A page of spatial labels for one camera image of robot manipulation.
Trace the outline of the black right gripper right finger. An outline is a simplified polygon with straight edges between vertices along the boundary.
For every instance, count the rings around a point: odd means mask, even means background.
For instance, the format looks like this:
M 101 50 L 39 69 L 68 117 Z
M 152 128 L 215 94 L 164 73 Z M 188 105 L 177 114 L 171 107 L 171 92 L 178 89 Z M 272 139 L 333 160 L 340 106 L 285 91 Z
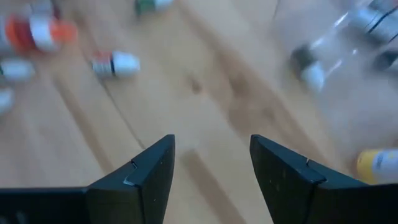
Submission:
M 249 152 L 274 224 L 347 224 L 343 204 L 315 199 L 366 186 L 259 134 L 251 136 Z

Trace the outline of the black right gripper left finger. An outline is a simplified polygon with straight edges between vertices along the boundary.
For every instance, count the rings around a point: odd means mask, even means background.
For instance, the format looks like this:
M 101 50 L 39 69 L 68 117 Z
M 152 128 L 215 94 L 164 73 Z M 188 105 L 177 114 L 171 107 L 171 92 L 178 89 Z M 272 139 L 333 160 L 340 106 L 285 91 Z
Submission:
M 168 134 L 86 192 L 91 224 L 163 224 L 174 176 L 175 136 Z

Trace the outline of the large yellow food coloring bottle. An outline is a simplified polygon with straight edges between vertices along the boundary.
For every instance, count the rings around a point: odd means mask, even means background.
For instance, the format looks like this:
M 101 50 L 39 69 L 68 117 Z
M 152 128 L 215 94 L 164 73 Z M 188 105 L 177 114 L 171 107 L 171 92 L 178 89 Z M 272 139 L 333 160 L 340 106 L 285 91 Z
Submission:
M 359 154 L 356 170 L 369 184 L 398 184 L 398 148 L 372 149 Z

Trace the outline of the small red food coloring bottle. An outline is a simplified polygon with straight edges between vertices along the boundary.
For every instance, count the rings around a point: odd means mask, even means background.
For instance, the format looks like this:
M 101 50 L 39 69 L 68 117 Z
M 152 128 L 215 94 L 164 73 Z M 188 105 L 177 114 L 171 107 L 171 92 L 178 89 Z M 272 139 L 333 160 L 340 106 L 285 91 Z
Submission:
M 141 62 L 135 55 L 121 51 L 94 54 L 91 66 L 102 79 L 131 77 L 141 70 Z

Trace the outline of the small green food coloring bottle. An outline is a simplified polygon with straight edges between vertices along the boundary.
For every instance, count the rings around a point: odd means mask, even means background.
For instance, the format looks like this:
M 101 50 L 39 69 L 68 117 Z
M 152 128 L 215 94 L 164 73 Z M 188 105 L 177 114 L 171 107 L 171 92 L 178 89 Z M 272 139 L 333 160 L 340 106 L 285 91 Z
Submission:
M 169 7 L 174 0 L 134 0 L 134 9 L 138 16 L 146 12 L 159 11 Z
M 0 79 L 7 82 L 26 81 L 35 75 L 33 64 L 19 58 L 0 60 Z

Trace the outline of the clear plastic container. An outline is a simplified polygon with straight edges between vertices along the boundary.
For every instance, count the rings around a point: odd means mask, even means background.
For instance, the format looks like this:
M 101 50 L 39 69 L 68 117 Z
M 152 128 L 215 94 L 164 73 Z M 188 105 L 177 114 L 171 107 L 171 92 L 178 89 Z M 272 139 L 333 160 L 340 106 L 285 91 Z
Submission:
M 341 161 L 360 179 L 361 152 L 398 148 L 398 0 L 278 0 L 274 21 L 296 79 Z M 319 93 L 298 79 L 290 62 L 303 44 L 325 70 Z

